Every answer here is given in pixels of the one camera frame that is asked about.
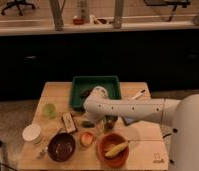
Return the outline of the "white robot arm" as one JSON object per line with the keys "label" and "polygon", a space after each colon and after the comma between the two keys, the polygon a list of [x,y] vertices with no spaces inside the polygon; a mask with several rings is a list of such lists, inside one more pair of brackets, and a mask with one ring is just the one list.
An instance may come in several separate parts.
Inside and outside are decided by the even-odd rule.
{"label": "white robot arm", "polygon": [[168,171],[199,171],[199,94],[182,100],[114,100],[108,97],[105,88],[97,86],[83,107],[93,123],[112,115],[171,126]]}

